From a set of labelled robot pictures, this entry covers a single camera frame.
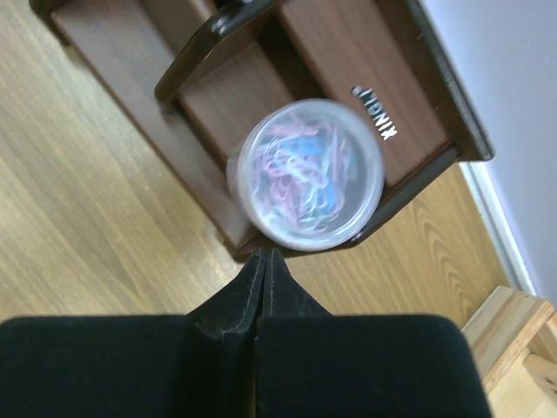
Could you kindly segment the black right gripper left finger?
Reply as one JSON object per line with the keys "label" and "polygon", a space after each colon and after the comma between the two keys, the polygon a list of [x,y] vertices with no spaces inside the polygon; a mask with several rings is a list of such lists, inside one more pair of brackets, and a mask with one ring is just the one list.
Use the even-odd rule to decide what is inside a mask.
{"label": "black right gripper left finger", "polygon": [[4,321],[2,416],[249,416],[264,270],[256,251],[187,314]]}

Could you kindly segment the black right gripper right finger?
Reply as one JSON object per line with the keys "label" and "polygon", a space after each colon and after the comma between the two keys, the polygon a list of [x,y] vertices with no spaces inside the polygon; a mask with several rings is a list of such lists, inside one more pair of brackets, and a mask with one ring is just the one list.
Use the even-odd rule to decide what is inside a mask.
{"label": "black right gripper right finger", "polygon": [[434,314],[328,313],[268,254],[256,353],[259,417],[488,417],[460,329]]}

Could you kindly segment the brown wooden desk organizer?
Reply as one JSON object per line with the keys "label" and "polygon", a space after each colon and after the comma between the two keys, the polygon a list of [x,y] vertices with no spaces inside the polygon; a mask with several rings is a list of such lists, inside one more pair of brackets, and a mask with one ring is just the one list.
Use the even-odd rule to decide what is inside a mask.
{"label": "brown wooden desk organizer", "polygon": [[267,114],[330,98],[376,131],[386,186],[356,246],[459,161],[494,151],[417,1],[33,1],[242,257],[271,241],[227,159]]}

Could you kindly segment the clear round pin container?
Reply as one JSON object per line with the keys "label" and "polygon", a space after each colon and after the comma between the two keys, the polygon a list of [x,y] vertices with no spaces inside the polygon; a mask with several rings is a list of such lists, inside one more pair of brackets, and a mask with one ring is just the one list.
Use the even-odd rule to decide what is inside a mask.
{"label": "clear round pin container", "polygon": [[309,253],[340,246],[364,228],[379,206],[385,170],[357,112],[310,98],[263,118],[228,158],[226,178],[267,238]]}

